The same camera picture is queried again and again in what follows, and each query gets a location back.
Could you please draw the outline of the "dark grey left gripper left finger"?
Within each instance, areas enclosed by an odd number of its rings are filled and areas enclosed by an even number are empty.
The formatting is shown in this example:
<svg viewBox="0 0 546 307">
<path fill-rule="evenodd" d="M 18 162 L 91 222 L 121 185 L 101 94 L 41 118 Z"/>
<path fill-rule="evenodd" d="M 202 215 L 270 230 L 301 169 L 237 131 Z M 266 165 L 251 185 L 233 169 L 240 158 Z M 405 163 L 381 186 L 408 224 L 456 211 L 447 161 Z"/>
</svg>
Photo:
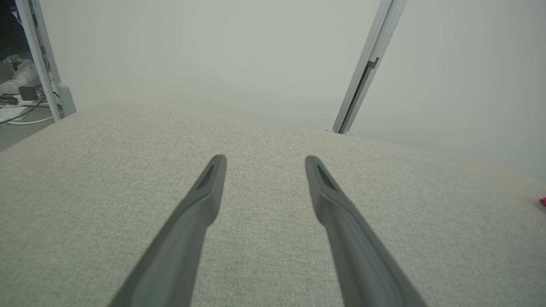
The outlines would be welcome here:
<svg viewBox="0 0 546 307">
<path fill-rule="evenodd" d="M 227 159 L 213 156 L 109 307 L 190 307 L 207 227 L 220 212 Z"/>
</svg>

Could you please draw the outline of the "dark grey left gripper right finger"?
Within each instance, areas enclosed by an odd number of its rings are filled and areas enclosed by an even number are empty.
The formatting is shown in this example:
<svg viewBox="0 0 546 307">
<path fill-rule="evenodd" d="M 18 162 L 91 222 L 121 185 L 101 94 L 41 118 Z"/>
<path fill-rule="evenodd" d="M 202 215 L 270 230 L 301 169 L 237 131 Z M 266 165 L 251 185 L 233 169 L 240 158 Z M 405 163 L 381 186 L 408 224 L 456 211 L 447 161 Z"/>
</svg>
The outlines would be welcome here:
<svg viewBox="0 0 546 307">
<path fill-rule="evenodd" d="M 345 307 L 427 307 L 393 256 L 316 156 L 305 159 L 312 206 L 324 226 Z"/>
</svg>

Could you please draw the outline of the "white sneaker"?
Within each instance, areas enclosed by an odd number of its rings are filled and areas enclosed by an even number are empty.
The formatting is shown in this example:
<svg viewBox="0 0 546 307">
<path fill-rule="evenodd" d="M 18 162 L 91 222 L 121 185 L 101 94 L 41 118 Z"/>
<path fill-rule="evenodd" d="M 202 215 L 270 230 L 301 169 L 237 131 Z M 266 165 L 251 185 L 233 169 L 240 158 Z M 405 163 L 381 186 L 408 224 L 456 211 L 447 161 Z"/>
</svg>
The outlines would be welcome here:
<svg viewBox="0 0 546 307">
<path fill-rule="evenodd" d="M 19 95 L 20 87 L 36 88 L 41 86 L 36 64 L 31 60 L 18 60 L 12 79 L 0 84 L 0 93 L 3 95 Z"/>
</svg>

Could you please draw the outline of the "dark trouser leg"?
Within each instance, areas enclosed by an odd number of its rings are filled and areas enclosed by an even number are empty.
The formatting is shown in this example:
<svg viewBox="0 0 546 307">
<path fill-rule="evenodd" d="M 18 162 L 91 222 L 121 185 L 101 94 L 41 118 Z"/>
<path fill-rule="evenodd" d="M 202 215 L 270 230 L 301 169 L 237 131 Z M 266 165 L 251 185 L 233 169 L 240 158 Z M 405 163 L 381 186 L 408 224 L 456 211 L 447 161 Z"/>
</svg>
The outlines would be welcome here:
<svg viewBox="0 0 546 307">
<path fill-rule="evenodd" d="M 29 51 L 25 31 L 11 7 L 15 0 L 0 0 L 0 61 Z"/>
</svg>

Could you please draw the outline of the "grey partition post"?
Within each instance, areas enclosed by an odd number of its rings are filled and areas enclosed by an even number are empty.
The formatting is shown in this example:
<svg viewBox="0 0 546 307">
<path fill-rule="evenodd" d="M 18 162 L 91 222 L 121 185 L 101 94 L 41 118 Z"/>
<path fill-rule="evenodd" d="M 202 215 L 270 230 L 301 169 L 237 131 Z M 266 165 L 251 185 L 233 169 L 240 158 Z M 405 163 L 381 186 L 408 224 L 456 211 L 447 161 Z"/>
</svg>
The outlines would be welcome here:
<svg viewBox="0 0 546 307">
<path fill-rule="evenodd" d="M 41 81 L 43 92 L 45 93 L 45 97 L 47 99 L 49 110 L 52 113 L 53 120 L 58 122 L 61 119 L 61 114 L 59 108 L 57 107 L 56 99 L 51 87 L 49 72 L 42 53 L 38 32 L 35 27 L 35 19 L 33 18 L 30 0 L 15 0 L 15 2 L 17 11 L 19 12 L 19 16 L 21 18 L 22 27 L 25 31 L 26 39 L 29 43 L 29 48 L 36 65 L 38 76 Z"/>
<path fill-rule="evenodd" d="M 408 0 L 380 1 L 343 103 L 331 128 L 336 133 L 350 132 L 407 2 Z"/>
</svg>

